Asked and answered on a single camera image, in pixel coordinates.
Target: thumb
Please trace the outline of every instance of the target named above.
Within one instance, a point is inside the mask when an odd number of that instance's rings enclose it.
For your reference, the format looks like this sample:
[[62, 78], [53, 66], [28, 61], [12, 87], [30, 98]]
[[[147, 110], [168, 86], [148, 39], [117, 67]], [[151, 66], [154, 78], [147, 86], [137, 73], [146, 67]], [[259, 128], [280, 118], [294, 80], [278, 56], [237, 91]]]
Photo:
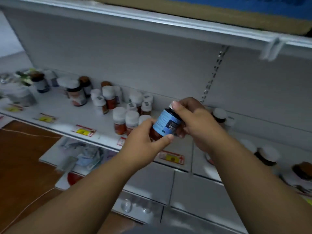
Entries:
[[152, 147], [153, 149], [159, 153], [160, 151], [162, 151], [164, 148], [166, 148], [168, 145], [170, 145], [170, 143], [174, 140], [174, 135], [172, 134], [168, 134], [164, 137], [162, 137], [161, 139], [152, 142]]
[[187, 124], [188, 122], [192, 120], [193, 113], [187, 110], [184, 106], [182, 106], [181, 103], [173, 101], [172, 107], [174, 109], [174, 112], [182, 118], [185, 124]]

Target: left hand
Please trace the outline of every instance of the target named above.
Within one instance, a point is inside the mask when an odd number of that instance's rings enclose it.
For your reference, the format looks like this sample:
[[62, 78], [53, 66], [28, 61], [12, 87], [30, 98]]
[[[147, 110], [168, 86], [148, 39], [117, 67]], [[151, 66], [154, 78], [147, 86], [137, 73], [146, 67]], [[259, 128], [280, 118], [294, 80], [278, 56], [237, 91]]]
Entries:
[[154, 123], [154, 119], [147, 119], [134, 129], [118, 153], [118, 156], [136, 171], [150, 164], [174, 139], [174, 136], [169, 134], [151, 142], [149, 131]]

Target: right hand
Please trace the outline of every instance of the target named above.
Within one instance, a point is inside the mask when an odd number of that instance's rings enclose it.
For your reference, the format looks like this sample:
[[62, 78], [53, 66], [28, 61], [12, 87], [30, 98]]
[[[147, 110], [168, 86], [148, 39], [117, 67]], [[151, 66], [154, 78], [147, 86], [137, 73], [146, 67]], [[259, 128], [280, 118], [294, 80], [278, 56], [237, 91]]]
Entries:
[[173, 102], [172, 107], [185, 122], [185, 127], [182, 125], [177, 129], [179, 137], [191, 135], [197, 147], [206, 153], [211, 153], [214, 146], [222, 142], [226, 132], [196, 99], [185, 98], [180, 102]]

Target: blue label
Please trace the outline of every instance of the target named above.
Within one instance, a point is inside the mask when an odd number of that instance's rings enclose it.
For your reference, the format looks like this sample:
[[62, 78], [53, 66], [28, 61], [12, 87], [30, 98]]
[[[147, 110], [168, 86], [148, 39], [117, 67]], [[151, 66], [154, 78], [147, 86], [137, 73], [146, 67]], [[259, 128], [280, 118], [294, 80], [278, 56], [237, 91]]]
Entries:
[[312, 20], [312, 0], [173, 0]]
[[175, 118], [169, 112], [163, 110], [157, 119], [157, 122], [153, 125], [153, 128], [158, 134], [165, 136], [173, 134], [180, 124], [180, 120]]

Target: cable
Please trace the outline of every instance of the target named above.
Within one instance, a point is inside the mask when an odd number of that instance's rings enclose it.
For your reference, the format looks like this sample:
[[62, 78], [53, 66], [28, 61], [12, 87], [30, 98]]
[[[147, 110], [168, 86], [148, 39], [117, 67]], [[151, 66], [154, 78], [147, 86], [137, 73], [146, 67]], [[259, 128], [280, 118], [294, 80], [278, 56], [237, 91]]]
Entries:
[[27, 133], [25, 133], [25, 132], [21, 132], [21, 131], [17, 131], [17, 130], [8, 130], [8, 129], [3, 129], [3, 128], [1, 128], [0, 130], [10, 131], [10, 132], [17, 132], [17, 133], [22, 133], [22, 134], [25, 134], [25, 135], [31, 135], [31, 136], [37, 136], [37, 137], [60, 138], [60, 137], [57, 137], [57, 136], [46, 136], [46, 135], [27, 134]]
[[10, 222], [10, 224], [7, 225], [7, 227], [4, 228], [4, 229], [2, 230], [2, 232], [0, 232], [0, 234], [2, 234], [7, 228], [9, 228], [10, 225], [11, 225], [12, 223], [14, 223], [14, 221], [15, 221], [30, 205], [32, 205], [34, 202], [36, 202], [37, 200], [39, 200], [39, 199], [40, 199], [42, 196], [44, 196], [46, 193], [49, 193], [51, 190], [54, 190], [54, 189], [55, 189], [55, 188], [52, 188], [52, 189], [48, 190], [47, 192], [45, 192], [45, 193], [43, 193], [41, 196], [39, 196], [37, 199], [35, 199], [33, 202], [31, 202], [29, 205], [27, 205], [26, 208], [23, 209], [23, 210], [19, 213], [19, 215], [17, 215], [17, 217], [14, 218], [14, 220], [13, 220], [12, 222]]

